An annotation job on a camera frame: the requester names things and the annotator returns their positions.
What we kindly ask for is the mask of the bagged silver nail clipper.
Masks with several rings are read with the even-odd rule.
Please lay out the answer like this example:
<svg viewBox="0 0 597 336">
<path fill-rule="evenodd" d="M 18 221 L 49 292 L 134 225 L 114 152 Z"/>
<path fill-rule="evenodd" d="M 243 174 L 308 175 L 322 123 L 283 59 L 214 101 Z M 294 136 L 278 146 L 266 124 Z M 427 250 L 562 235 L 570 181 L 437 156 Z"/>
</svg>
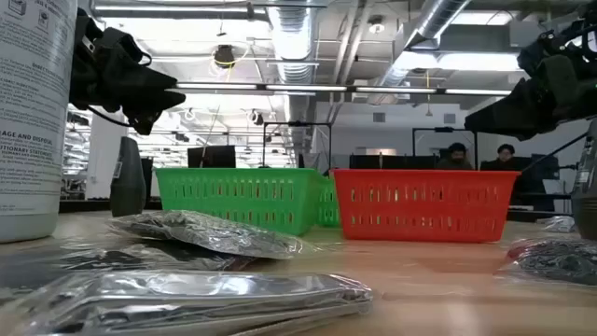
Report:
<svg viewBox="0 0 597 336">
<path fill-rule="evenodd" d="M 16 301 L 6 336 L 287 336 L 367 313 L 372 290 L 325 273 L 78 274 Z"/>
<path fill-rule="evenodd" d="M 570 233 L 576 230 L 576 223 L 569 216 L 555 216 L 540 218 L 536 223 L 543 227 L 544 231 Z"/>
</svg>

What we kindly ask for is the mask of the white plastic cup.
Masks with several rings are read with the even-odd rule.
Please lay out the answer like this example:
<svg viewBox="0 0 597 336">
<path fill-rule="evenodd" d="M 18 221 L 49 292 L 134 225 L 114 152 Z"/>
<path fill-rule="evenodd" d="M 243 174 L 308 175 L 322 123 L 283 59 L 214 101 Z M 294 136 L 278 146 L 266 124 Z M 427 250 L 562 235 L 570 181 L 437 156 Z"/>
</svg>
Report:
<svg viewBox="0 0 597 336">
<path fill-rule="evenodd" d="M 76 13 L 76 0 L 0 0 L 0 243 L 57 225 Z"/>
</svg>

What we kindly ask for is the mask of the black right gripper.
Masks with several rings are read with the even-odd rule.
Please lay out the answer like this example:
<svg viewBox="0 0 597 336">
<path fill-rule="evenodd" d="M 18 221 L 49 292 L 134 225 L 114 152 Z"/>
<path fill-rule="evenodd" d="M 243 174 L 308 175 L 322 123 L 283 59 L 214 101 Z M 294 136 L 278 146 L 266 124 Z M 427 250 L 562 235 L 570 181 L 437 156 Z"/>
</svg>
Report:
<svg viewBox="0 0 597 336">
<path fill-rule="evenodd" d="M 503 99 L 465 118 L 472 132 L 511 133 L 520 140 L 558 125 L 597 118 L 597 19 L 579 19 L 559 33 L 547 31 L 518 57 L 528 77 Z"/>
</svg>

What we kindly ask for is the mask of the red plastic slotted basket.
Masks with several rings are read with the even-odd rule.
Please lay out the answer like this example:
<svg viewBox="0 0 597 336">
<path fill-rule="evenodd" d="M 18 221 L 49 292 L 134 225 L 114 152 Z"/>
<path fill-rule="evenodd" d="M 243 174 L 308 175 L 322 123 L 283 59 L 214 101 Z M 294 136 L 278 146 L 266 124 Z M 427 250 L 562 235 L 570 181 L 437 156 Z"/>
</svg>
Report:
<svg viewBox="0 0 597 336">
<path fill-rule="evenodd" d="M 502 238 L 514 171 L 365 170 L 334 173 L 349 240 L 493 243 Z"/>
</svg>

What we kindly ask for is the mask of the green plastic slotted basket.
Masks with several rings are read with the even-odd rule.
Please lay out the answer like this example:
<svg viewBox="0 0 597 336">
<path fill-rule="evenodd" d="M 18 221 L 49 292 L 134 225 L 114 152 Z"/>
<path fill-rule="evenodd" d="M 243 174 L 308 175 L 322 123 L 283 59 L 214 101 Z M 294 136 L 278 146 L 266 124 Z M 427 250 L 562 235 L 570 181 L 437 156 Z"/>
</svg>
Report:
<svg viewBox="0 0 597 336">
<path fill-rule="evenodd" d="M 301 236 L 317 223 L 324 178 L 296 168 L 159 168 L 162 208 Z"/>
<path fill-rule="evenodd" d="M 318 201 L 317 225 L 325 228 L 340 227 L 340 211 L 337 200 L 335 181 L 325 177 Z"/>
</svg>

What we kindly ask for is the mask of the black stand frame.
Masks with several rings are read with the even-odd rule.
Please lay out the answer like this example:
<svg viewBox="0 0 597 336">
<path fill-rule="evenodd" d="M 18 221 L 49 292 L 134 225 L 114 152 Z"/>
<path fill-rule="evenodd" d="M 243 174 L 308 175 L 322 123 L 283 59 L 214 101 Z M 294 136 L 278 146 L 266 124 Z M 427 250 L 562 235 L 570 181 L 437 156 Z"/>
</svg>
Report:
<svg viewBox="0 0 597 336">
<path fill-rule="evenodd" d="M 278 126 L 287 126 L 289 128 L 307 128 L 307 127 L 319 127 L 325 126 L 328 128 L 328 152 L 327 152 L 327 162 L 328 162 L 328 170 L 332 169 L 332 126 L 333 123 L 331 122 L 307 122 L 307 121 L 265 121 L 262 125 L 262 154 L 261 154 L 261 165 L 266 165 L 266 145 L 267 145 L 267 129 L 270 125 Z"/>
<path fill-rule="evenodd" d="M 421 132 L 433 132 L 433 133 L 464 133 L 469 132 L 473 134 L 473 146 L 474 146 L 474 166 L 478 170 L 479 169 L 479 133 L 475 131 L 469 131 L 464 128 L 452 128 L 452 127 L 433 127 L 433 128 L 425 128 L 425 127 L 418 127 L 411 129 L 411 155 L 416 156 L 416 147 L 417 147 L 417 139 L 416 133 L 418 131 Z"/>
</svg>

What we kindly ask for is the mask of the black ceiling-mounted device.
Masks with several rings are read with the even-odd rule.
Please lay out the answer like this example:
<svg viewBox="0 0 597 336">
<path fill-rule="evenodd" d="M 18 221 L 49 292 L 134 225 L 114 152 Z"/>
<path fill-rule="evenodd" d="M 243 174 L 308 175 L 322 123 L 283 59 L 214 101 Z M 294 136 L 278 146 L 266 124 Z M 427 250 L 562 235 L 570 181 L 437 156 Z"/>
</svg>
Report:
<svg viewBox="0 0 597 336">
<path fill-rule="evenodd" d="M 235 64 L 232 45 L 218 45 L 214 53 L 214 63 L 222 69 L 229 69 Z"/>
</svg>

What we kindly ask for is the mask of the dark grey travel bottle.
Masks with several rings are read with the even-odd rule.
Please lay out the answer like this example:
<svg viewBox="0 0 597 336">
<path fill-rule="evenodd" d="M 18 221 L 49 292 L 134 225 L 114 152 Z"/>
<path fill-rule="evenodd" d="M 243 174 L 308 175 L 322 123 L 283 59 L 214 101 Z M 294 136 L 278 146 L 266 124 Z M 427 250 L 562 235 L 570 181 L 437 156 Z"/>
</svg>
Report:
<svg viewBox="0 0 597 336">
<path fill-rule="evenodd" d="M 580 236 L 597 241 L 597 119 L 587 131 L 571 201 Z"/>
<path fill-rule="evenodd" d="M 130 137 L 122 136 L 110 185 L 112 216 L 141 214 L 145 203 L 146 182 L 138 145 Z"/>
</svg>

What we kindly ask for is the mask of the black aluminium table frame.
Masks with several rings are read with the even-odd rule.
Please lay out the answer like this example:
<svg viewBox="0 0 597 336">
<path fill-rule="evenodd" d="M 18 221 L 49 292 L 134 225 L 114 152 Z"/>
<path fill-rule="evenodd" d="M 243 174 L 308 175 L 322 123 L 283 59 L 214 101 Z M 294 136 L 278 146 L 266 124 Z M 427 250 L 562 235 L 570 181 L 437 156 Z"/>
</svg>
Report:
<svg viewBox="0 0 597 336">
<path fill-rule="evenodd" d="M 62 200 L 60 201 L 59 213 L 83 213 L 83 212 L 94 212 L 94 211 L 110 211 L 110 203 L 108 200 Z M 548 211 L 535 211 L 525 209 L 514 209 L 508 210 L 507 219 L 510 221 L 519 222 L 535 222 L 540 218 L 549 218 L 556 216 L 565 216 L 565 213 L 548 212 Z"/>
</svg>

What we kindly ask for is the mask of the long ceiling light strip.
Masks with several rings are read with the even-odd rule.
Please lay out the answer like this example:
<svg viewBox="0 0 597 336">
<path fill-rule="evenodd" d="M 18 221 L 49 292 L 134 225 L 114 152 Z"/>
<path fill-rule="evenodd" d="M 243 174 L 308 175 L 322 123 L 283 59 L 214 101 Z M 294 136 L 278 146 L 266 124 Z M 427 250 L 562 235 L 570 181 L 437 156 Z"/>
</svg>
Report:
<svg viewBox="0 0 597 336">
<path fill-rule="evenodd" d="M 280 91 L 280 92 L 331 92 L 331 93 L 379 93 L 379 94 L 429 94 L 429 95 L 472 95 L 504 97 L 508 90 L 485 89 L 446 89 L 415 87 L 377 87 L 377 86 L 341 86 L 341 85 L 293 85 L 293 84 L 239 84 L 181 82 L 172 87 L 172 91 Z"/>
</svg>

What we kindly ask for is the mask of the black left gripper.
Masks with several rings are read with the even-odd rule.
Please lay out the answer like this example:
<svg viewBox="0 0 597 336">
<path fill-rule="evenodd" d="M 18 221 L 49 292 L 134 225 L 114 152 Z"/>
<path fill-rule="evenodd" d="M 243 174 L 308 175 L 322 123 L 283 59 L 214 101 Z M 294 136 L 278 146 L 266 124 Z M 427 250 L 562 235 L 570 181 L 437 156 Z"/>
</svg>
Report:
<svg viewBox="0 0 597 336">
<path fill-rule="evenodd" d="M 147 54 L 139 49 L 131 35 L 111 27 L 100 29 L 83 9 L 76 14 L 74 54 L 69 103 L 78 109 L 93 111 L 96 106 L 109 113 L 122 111 L 126 127 L 142 135 L 150 134 L 155 119 L 139 111 L 162 112 L 185 102 L 186 95 L 174 91 L 175 77 L 149 73 L 141 61 Z M 155 92 L 136 104 L 134 95 L 143 88 Z"/>
</svg>

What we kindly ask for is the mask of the person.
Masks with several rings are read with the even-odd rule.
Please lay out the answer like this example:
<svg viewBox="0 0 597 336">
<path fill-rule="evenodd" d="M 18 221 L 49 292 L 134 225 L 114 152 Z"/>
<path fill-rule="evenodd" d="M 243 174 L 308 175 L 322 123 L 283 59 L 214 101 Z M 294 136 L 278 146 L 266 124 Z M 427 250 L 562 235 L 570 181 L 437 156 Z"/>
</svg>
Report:
<svg viewBox="0 0 597 336">
<path fill-rule="evenodd" d="M 447 156 L 437 163 L 439 170 L 472 170 L 473 167 L 467 157 L 467 149 L 462 143 L 452 143 L 448 147 Z"/>
<path fill-rule="evenodd" d="M 518 164 L 514 158 L 515 148 L 510 144 L 503 144 L 497 149 L 497 157 L 493 161 L 483 161 L 481 171 L 517 171 Z"/>
</svg>

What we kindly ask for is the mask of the white column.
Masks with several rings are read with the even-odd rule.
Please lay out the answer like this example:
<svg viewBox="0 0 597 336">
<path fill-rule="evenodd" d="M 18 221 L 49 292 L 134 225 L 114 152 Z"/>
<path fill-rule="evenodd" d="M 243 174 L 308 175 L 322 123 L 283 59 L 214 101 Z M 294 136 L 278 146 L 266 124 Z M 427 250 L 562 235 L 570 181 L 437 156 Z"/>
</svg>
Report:
<svg viewBox="0 0 597 336">
<path fill-rule="evenodd" d="M 97 115 L 92 117 L 86 184 L 87 199 L 109 197 L 112 176 L 118 159 L 120 139 L 128 132 L 128 128 L 109 122 Z"/>
</svg>

